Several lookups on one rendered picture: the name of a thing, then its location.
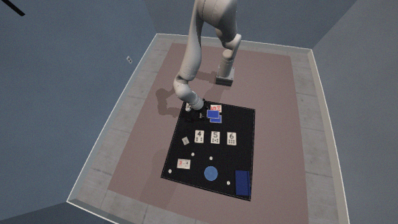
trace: number card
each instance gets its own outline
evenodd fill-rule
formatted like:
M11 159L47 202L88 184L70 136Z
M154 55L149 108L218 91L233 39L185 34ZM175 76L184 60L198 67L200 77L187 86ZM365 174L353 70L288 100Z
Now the number card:
M211 143L213 143L213 144L219 144L220 143L220 132L219 131L212 131Z
M227 133L227 145L236 145L236 133Z
M177 161L177 168L189 170L190 160L185 160L185 159L179 158Z
M211 105L210 109L212 111L219 111L221 113L221 105Z
M183 138L183 139L182 139L182 143L184 143L184 145L189 144L188 137Z
M204 131L195 130L195 143L203 143Z

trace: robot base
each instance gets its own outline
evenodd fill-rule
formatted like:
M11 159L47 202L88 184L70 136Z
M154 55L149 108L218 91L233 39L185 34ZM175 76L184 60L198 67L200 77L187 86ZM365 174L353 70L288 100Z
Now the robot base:
M233 82L233 75L235 74L235 68L231 68L231 72L229 76L227 77L221 77L218 74L220 73L220 66L218 66L218 72L216 76L216 84L217 85L226 85L226 86L231 86Z

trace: blue disc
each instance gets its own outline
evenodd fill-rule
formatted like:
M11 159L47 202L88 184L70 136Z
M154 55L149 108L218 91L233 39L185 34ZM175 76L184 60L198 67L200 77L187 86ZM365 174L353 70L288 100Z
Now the blue disc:
M204 177L209 181L215 180L217 176L218 176L218 171L214 166L208 166L204 170Z

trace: black bar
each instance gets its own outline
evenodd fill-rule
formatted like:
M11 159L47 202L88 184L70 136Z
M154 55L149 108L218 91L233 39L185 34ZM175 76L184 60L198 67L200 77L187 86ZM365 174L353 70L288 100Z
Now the black bar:
M6 3L8 6L10 6L10 8L12 8L16 13L18 13L20 16L24 16L25 14L18 9L18 7L16 7L14 4L12 4L10 1L8 0L2 0L4 3Z

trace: robotic arm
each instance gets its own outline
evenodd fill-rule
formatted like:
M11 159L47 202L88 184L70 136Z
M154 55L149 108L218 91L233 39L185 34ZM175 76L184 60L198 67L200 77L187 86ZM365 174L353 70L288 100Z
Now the robotic arm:
M203 22L216 28L216 34L222 46L227 48L222 54L218 75L227 78L230 75L233 59L241 41L236 26L237 0L195 0L184 59L177 73L173 88L177 97L196 111L203 110L203 99L188 85L199 70L202 61L200 36Z

